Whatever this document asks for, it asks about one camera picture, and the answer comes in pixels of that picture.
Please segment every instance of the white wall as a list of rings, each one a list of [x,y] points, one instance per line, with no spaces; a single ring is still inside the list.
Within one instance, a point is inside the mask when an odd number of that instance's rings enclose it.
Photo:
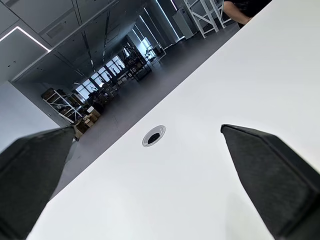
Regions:
[[[0,152],[17,138],[58,127],[11,83],[0,85]]]
[[[26,96],[34,105],[36,105],[42,112],[51,118],[60,127],[66,127],[69,123],[64,120],[52,107],[50,107],[41,97],[41,95],[49,88],[63,89],[67,94],[71,91],[61,85],[49,85],[47,83],[14,83],[13,86],[17,88],[24,96]]]

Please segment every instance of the white table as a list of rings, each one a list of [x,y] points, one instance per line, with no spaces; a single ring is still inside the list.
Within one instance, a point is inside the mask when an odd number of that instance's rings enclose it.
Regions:
[[[54,197],[28,240],[273,239],[220,126],[276,134],[320,170],[319,13],[273,0]],[[142,147],[157,125],[164,137]]]

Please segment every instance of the cardboard box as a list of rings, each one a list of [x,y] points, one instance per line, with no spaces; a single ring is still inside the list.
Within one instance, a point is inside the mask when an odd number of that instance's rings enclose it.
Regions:
[[[97,118],[100,118],[100,116],[101,116],[100,113],[99,113],[97,110],[95,110],[93,106],[89,107],[89,109],[87,110],[87,112],[88,112],[89,114],[95,115]]]
[[[94,125],[94,123],[90,120],[90,118],[88,118],[87,120],[85,120],[84,123],[85,123],[89,128],[91,128],[91,127]]]
[[[89,114],[89,119],[94,123],[98,120],[98,118],[95,115],[93,115],[92,113]]]
[[[76,129],[78,129],[82,134],[84,134],[89,128],[88,126],[85,124],[85,121],[83,120],[79,120],[76,124],[75,124]]]

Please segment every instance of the storage rack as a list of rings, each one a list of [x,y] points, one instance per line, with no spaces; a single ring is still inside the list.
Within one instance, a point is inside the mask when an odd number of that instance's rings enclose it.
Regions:
[[[63,117],[65,120],[67,120],[69,123],[73,124],[77,121],[77,119],[83,116],[78,112],[78,110],[81,108],[79,106],[77,109],[74,108],[65,98],[70,97],[71,95],[60,95],[56,90],[53,90],[53,94],[48,97],[47,99],[43,100],[52,107],[61,117]],[[58,106],[63,108],[62,111],[58,111]]]
[[[187,6],[195,24],[197,25],[198,29],[200,30],[203,38],[206,38],[206,34],[211,32],[212,30],[215,30],[215,32],[218,32],[218,26],[212,16],[212,13],[215,13],[222,28],[225,28],[228,20],[223,20],[223,13],[224,13],[224,0],[220,1],[219,3],[216,3],[215,0],[193,0],[193,3],[190,3],[190,0],[184,0],[185,5]],[[204,9],[205,14],[200,15],[199,12],[195,12],[194,9],[197,7],[197,10],[199,11],[200,4],[202,6],[201,9]],[[208,30],[204,30],[204,28],[201,26],[200,20],[205,21],[206,23],[210,24],[212,27],[210,27]]]

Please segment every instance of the gray floor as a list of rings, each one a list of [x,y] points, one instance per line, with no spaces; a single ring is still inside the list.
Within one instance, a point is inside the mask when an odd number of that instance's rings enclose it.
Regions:
[[[182,40],[167,49],[167,56],[161,63],[155,64],[152,72],[143,80],[127,82],[113,102],[106,107],[96,124],[73,146],[74,154],[65,165],[54,195],[95,161],[238,30],[238,25],[233,23],[217,33],[212,33],[206,39],[198,34],[189,40]]]

